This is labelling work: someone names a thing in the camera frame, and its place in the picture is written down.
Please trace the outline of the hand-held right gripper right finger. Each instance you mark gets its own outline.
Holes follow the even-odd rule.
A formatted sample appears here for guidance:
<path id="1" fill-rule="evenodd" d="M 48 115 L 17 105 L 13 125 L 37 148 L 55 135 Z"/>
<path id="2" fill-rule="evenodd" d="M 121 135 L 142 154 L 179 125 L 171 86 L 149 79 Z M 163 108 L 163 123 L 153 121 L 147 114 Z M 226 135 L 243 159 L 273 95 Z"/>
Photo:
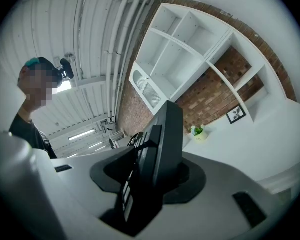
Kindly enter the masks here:
<path id="1" fill-rule="evenodd" d="M 178 166 L 175 183 L 173 188 L 163 195 L 163 205 L 189 203 L 204 189 L 207 176 L 198 164 L 183 158 Z"/>

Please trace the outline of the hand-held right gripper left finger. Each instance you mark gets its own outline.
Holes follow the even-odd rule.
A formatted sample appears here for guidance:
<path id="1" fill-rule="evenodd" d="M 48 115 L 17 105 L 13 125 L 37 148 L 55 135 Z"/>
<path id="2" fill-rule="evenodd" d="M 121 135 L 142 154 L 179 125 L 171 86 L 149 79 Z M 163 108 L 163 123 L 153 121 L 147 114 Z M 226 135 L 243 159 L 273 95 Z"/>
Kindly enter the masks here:
<path id="1" fill-rule="evenodd" d="M 114 155 L 95 163 L 90 169 L 90 178 L 104 192 L 120 192 L 137 160 L 133 146 L 111 150 Z"/>

